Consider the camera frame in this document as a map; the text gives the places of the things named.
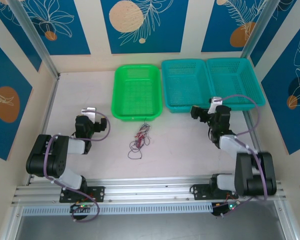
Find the tangled wire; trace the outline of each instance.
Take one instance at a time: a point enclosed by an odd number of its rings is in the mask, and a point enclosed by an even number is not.
[[[148,136],[148,132],[150,130],[150,125],[148,123],[144,123],[138,133],[134,136],[135,140],[130,142],[130,151],[128,152],[128,158],[135,160],[135,159],[142,159],[142,152],[141,148],[146,145],[150,144],[150,137]],[[140,157],[130,157],[131,153],[139,153]]]

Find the green basket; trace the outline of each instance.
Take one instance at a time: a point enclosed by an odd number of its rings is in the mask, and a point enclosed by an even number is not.
[[[114,74],[111,111],[123,121],[152,121],[163,109],[159,68],[123,65]]]

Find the white floor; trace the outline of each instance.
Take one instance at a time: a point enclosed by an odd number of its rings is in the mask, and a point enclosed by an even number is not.
[[[60,76],[46,134],[71,135],[76,116],[86,107],[97,108],[111,122],[108,138],[93,142],[87,155],[67,156],[66,164],[73,171],[87,179],[185,177],[234,171],[235,159],[211,143],[206,123],[192,119],[189,113],[170,113],[166,107],[149,122],[151,143],[142,148],[142,159],[129,159],[129,143],[142,122],[123,122],[113,117],[113,83],[113,71]],[[230,129],[235,133],[248,129],[242,112],[231,112]],[[94,138],[104,134],[95,133]],[[241,140],[252,146],[249,134]]]

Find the white tabletop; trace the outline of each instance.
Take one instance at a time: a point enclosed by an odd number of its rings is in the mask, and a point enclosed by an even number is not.
[[[61,74],[46,134],[71,135],[76,116],[87,107],[95,107],[111,123],[109,136],[92,142],[87,155],[68,154],[67,167],[87,179],[185,177],[234,171],[235,159],[208,139],[206,123],[192,119],[190,113],[170,113],[165,106],[158,118],[148,122],[151,142],[141,149],[142,159],[129,159],[129,143],[143,123],[113,117],[113,83],[113,71]],[[235,133],[248,129],[242,112],[231,112],[230,129]],[[104,135],[95,133],[93,138]],[[249,134],[240,139],[253,146]]]

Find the plastic basket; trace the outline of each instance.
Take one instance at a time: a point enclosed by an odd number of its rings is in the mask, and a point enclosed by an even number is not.
[[[111,111],[123,121],[151,121],[163,109],[160,71],[154,65],[119,67],[114,74]]]
[[[241,94],[253,99],[258,106],[266,104],[265,97],[248,59],[214,58],[209,59],[206,65],[214,96],[224,98]],[[247,111],[255,107],[253,103],[243,97],[229,98],[223,104],[234,111]]]
[[[190,112],[193,105],[209,108],[212,97],[206,63],[201,59],[162,62],[166,107],[172,113]]]

